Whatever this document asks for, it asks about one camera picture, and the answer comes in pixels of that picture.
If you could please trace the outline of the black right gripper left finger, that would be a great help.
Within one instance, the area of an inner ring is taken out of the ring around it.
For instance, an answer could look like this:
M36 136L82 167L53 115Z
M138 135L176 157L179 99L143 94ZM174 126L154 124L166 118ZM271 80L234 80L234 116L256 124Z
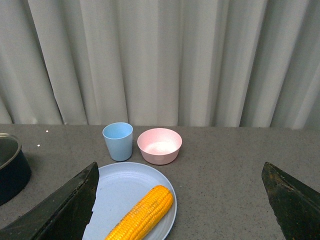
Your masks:
M2 240L80 240L89 224L99 181L93 162L32 210L0 231Z

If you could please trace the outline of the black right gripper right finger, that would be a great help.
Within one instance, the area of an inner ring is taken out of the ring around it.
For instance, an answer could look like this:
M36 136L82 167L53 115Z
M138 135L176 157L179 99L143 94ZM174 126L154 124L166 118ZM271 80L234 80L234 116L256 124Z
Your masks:
M270 162L261 178L269 204L287 240L320 238L320 193Z

